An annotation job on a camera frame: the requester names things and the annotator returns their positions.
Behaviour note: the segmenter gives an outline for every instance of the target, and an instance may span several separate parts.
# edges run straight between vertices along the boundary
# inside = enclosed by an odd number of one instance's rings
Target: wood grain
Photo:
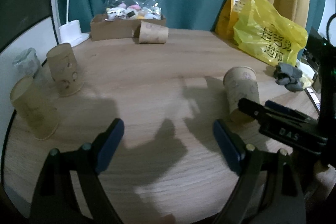
[[[17,116],[9,135],[5,183],[28,202],[50,149],[78,149],[120,117],[125,136],[99,179],[125,223],[156,221],[167,214],[177,223],[191,223],[217,213],[237,176],[213,137],[215,119],[223,118],[245,142],[260,149],[291,151],[258,133],[256,121],[229,121],[222,80],[233,66],[256,71],[261,102],[272,99],[318,116],[305,92],[290,93],[277,85],[271,67],[210,32],[170,29],[164,45],[88,40],[73,51],[85,79],[78,93],[59,98],[48,66],[43,68],[43,91],[62,116],[55,134],[38,141]],[[90,215],[75,174],[73,184],[82,212]]]

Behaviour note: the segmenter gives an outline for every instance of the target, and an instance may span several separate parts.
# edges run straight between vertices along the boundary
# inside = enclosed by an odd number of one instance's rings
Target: gray cloth
[[[302,91],[302,71],[290,64],[280,62],[276,65],[276,70],[273,73],[276,83],[284,85],[286,89],[291,92]]]

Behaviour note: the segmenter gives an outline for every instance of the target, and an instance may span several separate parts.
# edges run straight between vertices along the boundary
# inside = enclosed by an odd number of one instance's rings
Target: brown paper cup
[[[164,44],[168,39],[168,28],[141,21],[139,42],[142,43],[158,43]]]
[[[238,101],[247,98],[259,103],[258,83],[253,69],[249,67],[233,67],[223,79],[229,102],[230,119],[233,122],[251,122],[254,119],[238,110]]]
[[[31,128],[35,138],[49,138],[60,123],[56,108],[38,89],[30,75],[23,77],[13,87],[10,101],[19,116]]]
[[[61,97],[72,95],[83,86],[77,61],[69,43],[59,44],[47,53],[51,76]]]

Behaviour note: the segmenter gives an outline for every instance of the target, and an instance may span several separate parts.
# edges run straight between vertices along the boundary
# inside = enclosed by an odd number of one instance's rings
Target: plastic bag
[[[234,25],[238,48],[271,66],[295,66],[307,38],[303,27],[281,16],[267,0],[248,0]]]
[[[29,48],[22,51],[13,61],[13,66],[17,68],[20,78],[31,75],[35,77],[41,69],[41,63],[37,58],[36,50]]]
[[[108,20],[161,19],[162,0],[105,0]]]
[[[227,0],[220,12],[215,33],[223,39],[233,39],[233,26],[238,21],[239,13],[248,0]]]

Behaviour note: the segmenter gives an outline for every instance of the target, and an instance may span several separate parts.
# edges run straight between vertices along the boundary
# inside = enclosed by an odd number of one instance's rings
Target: lamp base
[[[70,43],[71,47],[75,47],[89,38],[88,33],[82,33],[79,20],[70,21],[59,27],[59,33],[62,43]]]

